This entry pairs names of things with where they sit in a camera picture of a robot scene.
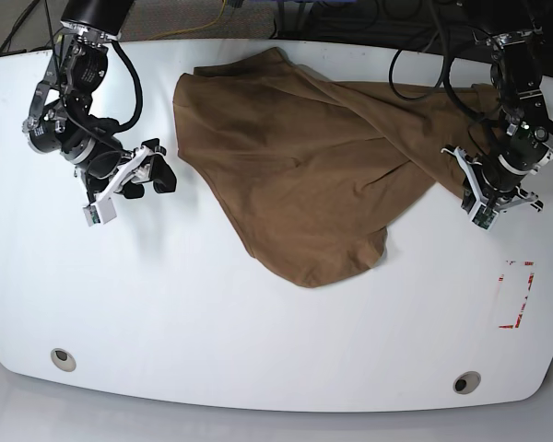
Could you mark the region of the brown t-shirt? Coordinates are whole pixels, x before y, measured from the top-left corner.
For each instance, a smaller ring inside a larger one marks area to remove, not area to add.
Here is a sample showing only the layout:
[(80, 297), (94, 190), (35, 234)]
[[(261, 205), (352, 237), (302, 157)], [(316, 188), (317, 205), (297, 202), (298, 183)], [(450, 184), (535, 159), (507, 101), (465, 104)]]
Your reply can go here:
[(328, 81), (276, 48), (181, 76), (173, 112), (179, 158), (246, 251), (306, 288), (373, 268), (388, 226), (432, 185), (462, 194), (444, 147), (488, 147), (441, 91)]

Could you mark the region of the red tape rectangle marking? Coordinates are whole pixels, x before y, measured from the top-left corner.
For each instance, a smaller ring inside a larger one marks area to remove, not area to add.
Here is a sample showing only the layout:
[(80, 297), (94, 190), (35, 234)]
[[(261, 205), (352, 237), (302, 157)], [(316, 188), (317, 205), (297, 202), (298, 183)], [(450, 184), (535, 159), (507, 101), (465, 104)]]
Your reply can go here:
[(498, 281), (493, 316), (498, 329), (514, 330), (520, 327), (534, 277), (534, 262), (506, 261)]

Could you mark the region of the grey table grommet right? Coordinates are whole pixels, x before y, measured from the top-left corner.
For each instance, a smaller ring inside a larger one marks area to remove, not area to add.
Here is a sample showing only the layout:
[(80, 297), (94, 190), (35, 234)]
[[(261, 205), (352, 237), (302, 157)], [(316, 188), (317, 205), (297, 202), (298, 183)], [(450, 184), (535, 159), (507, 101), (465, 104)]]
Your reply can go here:
[(453, 383), (453, 391), (460, 395), (467, 395), (477, 389), (481, 376), (476, 371), (468, 371), (458, 377)]

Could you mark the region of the grey table grommet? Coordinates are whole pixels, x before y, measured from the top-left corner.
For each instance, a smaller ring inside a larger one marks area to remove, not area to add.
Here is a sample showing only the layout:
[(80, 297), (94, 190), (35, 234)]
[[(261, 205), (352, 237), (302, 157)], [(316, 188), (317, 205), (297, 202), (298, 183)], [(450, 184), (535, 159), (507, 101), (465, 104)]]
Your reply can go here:
[(70, 373), (76, 369), (75, 358), (64, 349), (55, 348), (51, 351), (53, 364), (60, 370)]
[(476, 371), (468, 371), (458, 377), (453, 383), (453, 391), (460, 395), (467, 395), (477, 389), (481, 376)]

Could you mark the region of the grey table grommet left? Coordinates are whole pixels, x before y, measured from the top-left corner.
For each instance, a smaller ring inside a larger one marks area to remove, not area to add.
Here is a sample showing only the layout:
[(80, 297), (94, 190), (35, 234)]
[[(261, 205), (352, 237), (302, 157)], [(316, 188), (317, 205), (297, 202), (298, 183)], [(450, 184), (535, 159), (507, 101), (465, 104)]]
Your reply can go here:
[(76, 369), (75, 358), (64, 349), (55, 348), (51, 351), (53, 364), (60, 370), (70, 373)]

